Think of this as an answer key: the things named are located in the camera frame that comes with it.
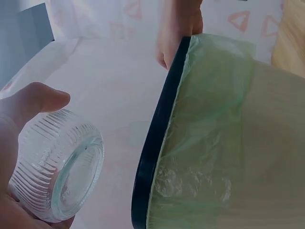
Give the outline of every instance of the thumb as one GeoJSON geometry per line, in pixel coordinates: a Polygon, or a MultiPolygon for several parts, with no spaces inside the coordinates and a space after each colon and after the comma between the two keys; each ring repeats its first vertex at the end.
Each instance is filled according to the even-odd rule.
{"type": "Polygon", "coordinates": [[[70,95],[57,91],[42,83],[31,83],[13,96],[0,101],[0,114],[15,123],[18,133],[24,125],[40,112],[51,112],[63,108],[70,95]]]}

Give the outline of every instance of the plastic liner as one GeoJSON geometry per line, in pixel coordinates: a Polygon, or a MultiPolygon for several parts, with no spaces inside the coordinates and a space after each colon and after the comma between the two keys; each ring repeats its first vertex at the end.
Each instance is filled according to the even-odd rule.
{"type": "Polygon", "coordinates": [[[148,229],[212,229],[243,180],[242,104],[255,47],[209,34],[191,38],[163,141],[148,229]]]}

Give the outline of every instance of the finger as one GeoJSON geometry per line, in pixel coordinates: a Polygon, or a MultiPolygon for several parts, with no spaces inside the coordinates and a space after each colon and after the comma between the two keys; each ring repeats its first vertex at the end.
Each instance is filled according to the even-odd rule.
{"type": "Polygon", "coordinates": [[[164,61],[164,54],[160,51],[157,51],[157,54],[156,54],[156,60],[158,61],[158,63],[167,70],[167,66],[166,66],[166,63],[164,61]]]}
{"type": "Polygon", "coordinates": [[[52,223],[51,227],[53,229],[69,229],[74,221],[74,217],[71,219],[68,219],[66,221],[60,222],[60,223],[52,223]]]}
{"type": "Polygon", "coordinates": [[[0,101],[0,113],[15,123],[18,133],[40,112],[56,111],[66,106],[70,96],[42,83],[31,83],[13,96],[0,101]]]}
{"type": "Polygon", "coordinates": [[[193,27],[193,35],[203,33],[203,18],[202,18],[201,10],[196,15],[196,18],[194,19],[194,21],[196,23],[193,27]]]}

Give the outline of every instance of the clear glass bowl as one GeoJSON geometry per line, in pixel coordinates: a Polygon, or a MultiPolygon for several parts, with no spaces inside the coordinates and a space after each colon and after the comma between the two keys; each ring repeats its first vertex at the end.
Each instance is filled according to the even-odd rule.
{"type": "Polygon", "coordinates": [[[65,109],[39,114],[19,136],[10,185],[38,218],[60,222],[80,210],[100,175],[103,158],[97,128],[65,109]]]}

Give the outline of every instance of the patterned fabric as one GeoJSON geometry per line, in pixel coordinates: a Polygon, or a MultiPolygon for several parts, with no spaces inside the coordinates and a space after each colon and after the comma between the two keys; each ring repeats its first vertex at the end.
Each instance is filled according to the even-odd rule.
{"type": "MultiPolygon", "coordinates": [[[[47,0],[55,39],[130,38],[157,32],[162,0],[47,0]]],[[[204,32],[250,41],[256,58],[270,63],[284,0],[204,0],[204,32]]]]}

